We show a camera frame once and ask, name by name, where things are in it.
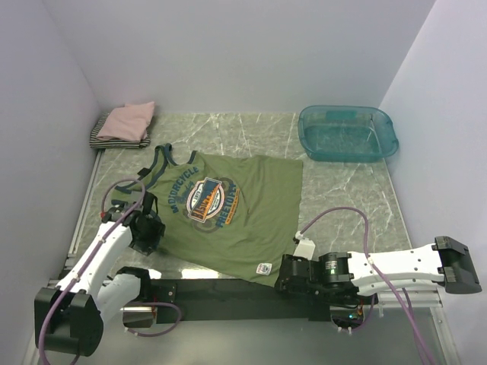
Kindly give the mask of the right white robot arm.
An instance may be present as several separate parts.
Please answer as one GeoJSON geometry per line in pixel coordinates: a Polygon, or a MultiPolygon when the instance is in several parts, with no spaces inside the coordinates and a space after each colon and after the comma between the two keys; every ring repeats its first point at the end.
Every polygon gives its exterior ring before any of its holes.
{"type": "Polygon", "coordinates": [[[482,291],[468,246],[449,237],[395,252],[329,252],[317,260],[284,255],[275,289],[354,306],[391,287],[443,287],[449,294],[482,291]]]}

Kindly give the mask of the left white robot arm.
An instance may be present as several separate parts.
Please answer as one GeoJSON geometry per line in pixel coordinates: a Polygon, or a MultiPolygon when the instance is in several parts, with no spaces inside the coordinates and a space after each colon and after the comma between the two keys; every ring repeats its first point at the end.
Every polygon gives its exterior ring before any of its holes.
{"type": "Polygon", "coordinates": [[[126,304],[141,306],[153,300],[147,269],[125,266],[111,281],[107,275],[126,248],[146,256],[156,250],[165,231],[157,203],[155,195],[146,192],[103,211],[97,235],[73,269],[54,287],[39,290],[34,322],[41,357],[47,351],[91,356],[106,323],[126,304]]]}

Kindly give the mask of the green printed tank top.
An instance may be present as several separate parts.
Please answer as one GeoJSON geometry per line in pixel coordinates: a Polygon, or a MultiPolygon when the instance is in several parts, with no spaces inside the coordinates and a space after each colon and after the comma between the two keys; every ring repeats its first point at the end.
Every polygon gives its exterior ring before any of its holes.
{"type": "Polygon", "coordinates": [[[294,252],[304,164],[266,155],[193,151],[177,163],[171,144],[138,172],[166,229],[159,250],[233,278],[272,287],[294,252]]]}

